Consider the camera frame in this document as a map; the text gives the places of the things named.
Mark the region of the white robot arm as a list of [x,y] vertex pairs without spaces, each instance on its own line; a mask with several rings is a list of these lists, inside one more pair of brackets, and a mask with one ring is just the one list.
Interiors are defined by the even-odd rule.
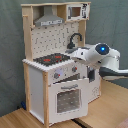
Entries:
[[128,78],[128,69],[119,69],[120,52],[110,48],[106,43],[71,50],[71,59],[99,70],[105,80]]

